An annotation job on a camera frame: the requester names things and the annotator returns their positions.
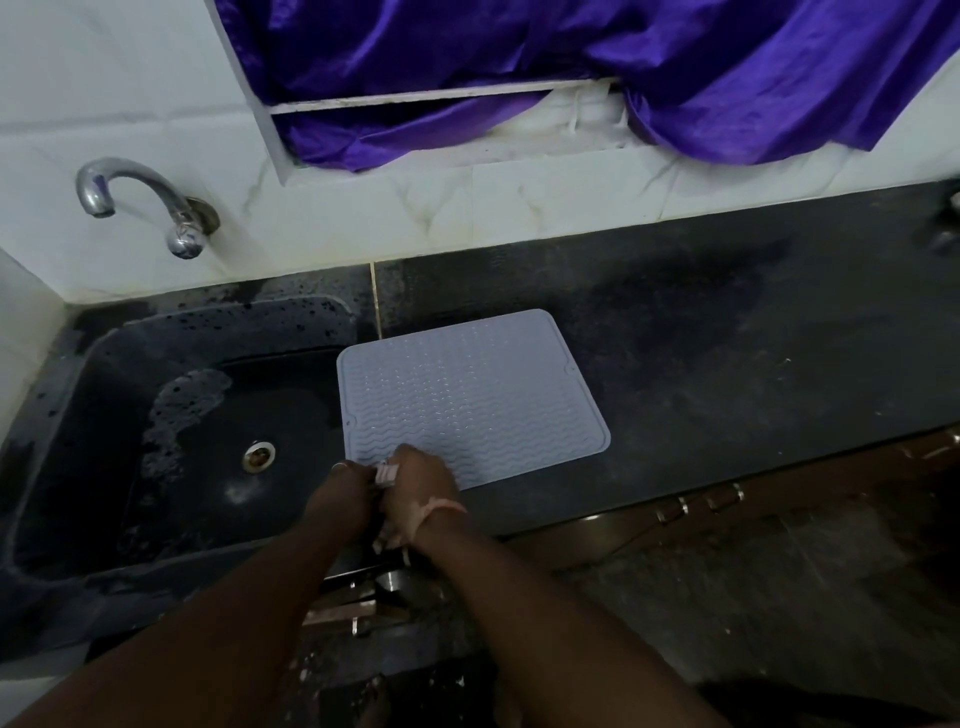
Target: person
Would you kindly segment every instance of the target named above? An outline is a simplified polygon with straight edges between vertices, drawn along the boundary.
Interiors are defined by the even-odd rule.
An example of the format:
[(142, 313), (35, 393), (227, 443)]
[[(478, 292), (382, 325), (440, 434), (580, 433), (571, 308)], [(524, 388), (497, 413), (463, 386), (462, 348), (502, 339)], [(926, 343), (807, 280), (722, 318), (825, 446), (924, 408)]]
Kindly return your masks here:
[[(524, 724), (727, 725), (619, 619), (472, 527), (440, 458), (400, 446), (391, 463), (386, 518), (452, 583)], [(374, 469), (338, 466), (290, 530), (69, 676), (11, 726), (256, 725), (334, 557), (372, 517)]]

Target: forearm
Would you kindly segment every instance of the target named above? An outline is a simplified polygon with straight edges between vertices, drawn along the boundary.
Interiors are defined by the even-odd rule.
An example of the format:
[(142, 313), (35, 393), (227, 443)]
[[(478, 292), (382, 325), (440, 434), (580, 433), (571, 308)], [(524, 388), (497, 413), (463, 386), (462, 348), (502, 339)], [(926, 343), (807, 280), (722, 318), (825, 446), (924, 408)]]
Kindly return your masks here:
[(718, 726), (722, 719), (618, 619), (438, 512), (418, 546), (477, 619), (524, 711), (550, 728)]
[(350, 535), (336, 513), (311, 516), (213, 587), (65, 680), (14, 724), (234, 726), (256, 721), (310, 601)]

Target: white horizontal bar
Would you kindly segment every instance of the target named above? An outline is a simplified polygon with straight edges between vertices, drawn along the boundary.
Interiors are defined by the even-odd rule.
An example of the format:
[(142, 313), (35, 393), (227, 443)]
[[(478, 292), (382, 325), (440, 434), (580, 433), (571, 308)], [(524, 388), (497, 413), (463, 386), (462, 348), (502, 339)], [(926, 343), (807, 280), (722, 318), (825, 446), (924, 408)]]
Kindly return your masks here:
[(555, 88), (576, 88), (594, 84), (612, 84), (616, 78), (574, 79), (571, 81), (522, 81), (515, 84), (477, 85), (467, 88), (437, 88), (430, 91), (407, 91), (405, 93), (381, 93), (375, 96), (347, 96), (342, 99), (320, 101), (296, 101), (292, 104), (277, 104), (267, 107), (272, 115), (297, 111), (324, 111), (349, 107), (377, 107), (384, 104), (407, 104), (411, 101), (437, 101), (439, 99), (468, 99), (475, 96), (500, 96), (529, 91), (552, 91)]

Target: faucet spout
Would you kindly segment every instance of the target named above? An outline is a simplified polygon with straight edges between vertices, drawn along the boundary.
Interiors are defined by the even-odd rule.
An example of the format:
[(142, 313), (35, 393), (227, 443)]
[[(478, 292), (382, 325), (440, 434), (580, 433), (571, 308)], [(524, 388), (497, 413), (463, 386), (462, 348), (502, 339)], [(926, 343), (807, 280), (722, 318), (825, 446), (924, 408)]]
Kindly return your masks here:
[(184, 197), (147, 165), (119, 157), (94, 159), (77, 172), (77, 197), (88, 215), (105, 218), (116, 212), (109, 182), (117, 177), (139, 180), (154, 190), (174, 222), (167, 235), (167, 248), (177, 257), (197, 257), (206, 247), (208, 236), (220, 227), (220, 218), (208, 203)]

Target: gray silicone mat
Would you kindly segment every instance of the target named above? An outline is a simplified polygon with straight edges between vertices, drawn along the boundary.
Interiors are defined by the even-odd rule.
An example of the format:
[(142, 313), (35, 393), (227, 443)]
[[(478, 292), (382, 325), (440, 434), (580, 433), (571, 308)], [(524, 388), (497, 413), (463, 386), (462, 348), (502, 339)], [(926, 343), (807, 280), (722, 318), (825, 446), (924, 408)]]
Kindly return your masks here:
[(610, 431), (553, 317), (534, 309), (344, 349), (347, 457), (400, 443), (440, 455), (461, 490), (605, 450)]

